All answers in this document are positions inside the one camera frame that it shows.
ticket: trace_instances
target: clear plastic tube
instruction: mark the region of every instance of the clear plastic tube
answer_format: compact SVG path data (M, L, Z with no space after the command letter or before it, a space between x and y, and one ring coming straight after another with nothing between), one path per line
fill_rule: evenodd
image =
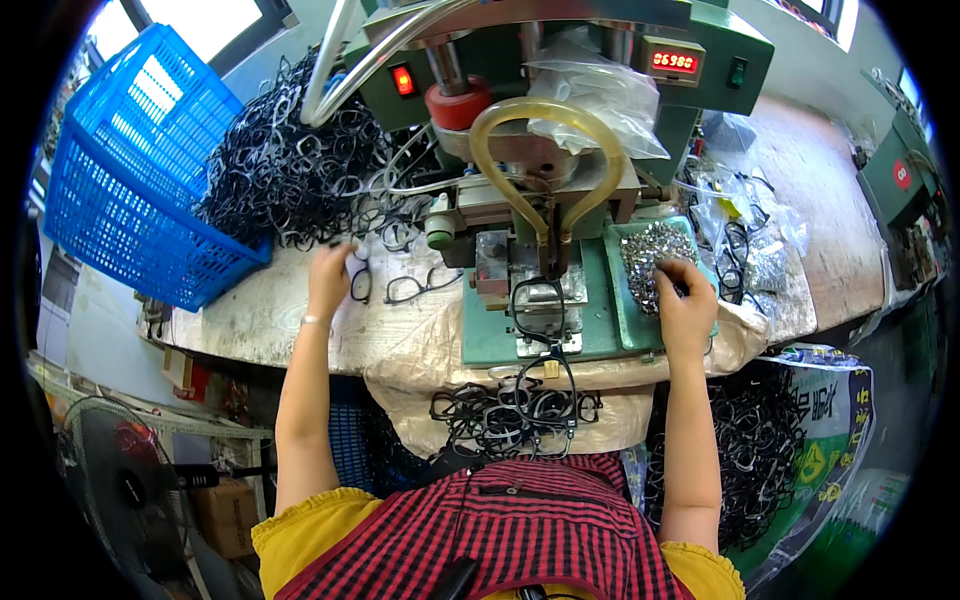
M390 162L387 163L387 168L384 171L383 180L387 184L387 192L391 194L397 194L398 196L413 196L414 194L425 194L426 192L432 192L438 189L443 189L451 185L456 185L465 180L482 180L483 177L479 175L464 175L461 177L456 177L450 180L437 181L436 183L427 183L426 185L418 185L416 187L396 187L396 180L392 180L394 175L394 167L396 166L396 161L406 154L406 152L417 143L421 137L426 134L427 128L429 125L424 125L420 128L420 131L414 133L414 136L410 138L406 144L396 151L394 156L390 159Z
M624 168L623 148L620 140L603 121L582 108L559 100L523 96L494 103L480 113L470 128L470 155L480 172L503 194L510 206L530 223L537 233L538 245L544 245L548 241L547 224L493 163L487 140L492 129L500 123L524 118L547 119L574 127L596 140L607 158L607 173L600 185L576 203L564 217L560 238L562 243L569 243L574 224L606 200L620 183Z
M673 180L678 187L685 189L687 191L696 192L698 194L703 194L705 196L713 196L715 198L728 198L729 196L742 196L745 193L745 190L727 190L725 192L714 192L711 189L706 189L705 187L697 187L696 185L690 185L680 180Z
M410 43L414 37L434 23L475 2L479 2L479 0L437 0L414 14L408 21L384 37L364 58L360 59L360 62L347 73L344 80L327 92L319 103L304 101L300 112L300 122L313 127L321 126L347 98L356 92L358 87L370 78L370 75L383 66L400 48ZM322 81L318 81L317 72L314 69L314 73L310 76L309 85L318 85L320 89L323 89L325 80L326 76L324 75Z
M347 31L347 22L350 21L353 13L353 3L354 0L337 0L337 4L333 7L333 14L326 26L324 41L320 44L317 62L314 63L313 72L310 74L310 83L307 84L306 93L303 95L300 122L304 125L309 123L307 118L317 109L320 99L324 95L324 84L326 78L330 76L330 69L333 67L337 50L340 48L340 43Z
M437 181L436 183L427 183L425 185L418 185L416 187L396 187L396 180L391 180L391 177L394 174L394 167L396 167L396 161L403 156L411 146L413 146L417 140L419 140L426 133L428 127L432 125L424 125L420 128L420 131L416 132L410 140L404 144L399 150L396 151L396 154L390 159L390 162L387 163L387 167L382 171L383 182L386 186L386 190L390 194L395 194L397 196L413 196L415 194L425 194L427 192L434 192L439 189L444 189L451 185L459 185L461 183L472 183L472 182L481 182L486 181L487 178L483 175L464 175L461 177L452 178L449 180ZM508 180L513 181L526 181L522 175L513 175L510 173L503 173L503 176ZM376 181L376 178L371 180L371 185ZM520 192L520 195L531 195L539 194L540 192Z

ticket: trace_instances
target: red led display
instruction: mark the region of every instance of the red led display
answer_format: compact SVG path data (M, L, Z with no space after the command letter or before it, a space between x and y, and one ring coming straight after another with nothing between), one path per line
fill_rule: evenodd
M681 71L684 73L697 72L697 58L672 52L655 52L653 67L667 71Z
M406 65L395 66L391 68L391 72L394 74L394 86L396 87L396 93L400 97L411 96L417 93L417 87L414 85L414 79L410 77L410 71L407 70Z

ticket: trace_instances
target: bracelet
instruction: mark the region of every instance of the bracelet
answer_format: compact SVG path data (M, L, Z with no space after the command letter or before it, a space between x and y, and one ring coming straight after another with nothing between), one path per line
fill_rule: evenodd
M314 317L312 315L303 315L303 318L300 319L300 326L304 326L306 324L311 324L311 323L320 324L320 323L326 323L326 321L321 319L320 317Z

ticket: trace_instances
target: work table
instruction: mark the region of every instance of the work table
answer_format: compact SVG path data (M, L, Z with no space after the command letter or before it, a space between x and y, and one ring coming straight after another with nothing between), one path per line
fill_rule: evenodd
M847 143L825 115L782 99L760 97L751 124L753 152L777 201L807 222L806 257L788 259L789 301L774 322L770 343L784 342L869 314L883 304L883 252L876 221L855 179ZM174 309L160 340L185 350L285 368L307 304L312 252L275 249L272 263L222 297L189 313ZM463 285L423 294L403 304L383 302L397 276L425 283L437 252L387 252L374 244L370 302L349 296L330 335L330 371L359 375L402 343L430 316L463 295ZM351 258L353 273L360 263ZM141 333L146 335L145 326Z

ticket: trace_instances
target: woman's right hand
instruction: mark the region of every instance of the woman's right hand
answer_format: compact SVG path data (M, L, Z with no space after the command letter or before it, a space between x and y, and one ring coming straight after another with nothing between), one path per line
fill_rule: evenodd
M322 247L316 250L310 264L309 296L307 314L327 324L333 319L333 313L350 291L350 277L347 274L347 255L355 251L352 244L340 244L334 248Z
M654 278L660 296L660 336L670 360L703 361L707 339L717 316L717 300L709 281L685 260L662 260ZM681 298L673 282L684 282L689 296Z

